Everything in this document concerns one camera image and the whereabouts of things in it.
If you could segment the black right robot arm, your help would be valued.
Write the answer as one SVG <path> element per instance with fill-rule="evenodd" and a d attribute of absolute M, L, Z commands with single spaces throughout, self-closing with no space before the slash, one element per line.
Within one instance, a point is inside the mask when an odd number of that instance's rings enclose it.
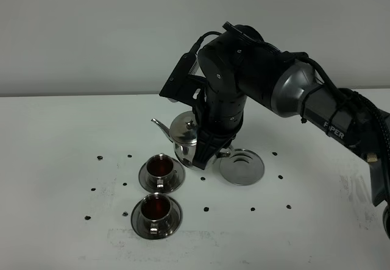
<path fill-rule="evenodd" d="M 364 160 L 372 203 L 389 202 L 389 113 L 348 88 L 338 88 L 305 52 L 280 51 L 252 27 L 224 24 L 224 32 L 191 52 L 205 76 L 194 107 L 193 165 L 204 169 L 243 124 L 247 98 L 282 118 L 300 116 Z"/>

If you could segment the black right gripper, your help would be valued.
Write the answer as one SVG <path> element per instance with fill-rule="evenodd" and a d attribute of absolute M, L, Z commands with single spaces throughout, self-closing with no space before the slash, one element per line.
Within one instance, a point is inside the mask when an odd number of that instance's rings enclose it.
<path fill-rule="evenodd" d="M 228 157 L 232 139 L 243 124 L 243 105 L 198 105 L 193 108 L 199 128 L 193 166 L 205 170 L 216 159 Z"/>

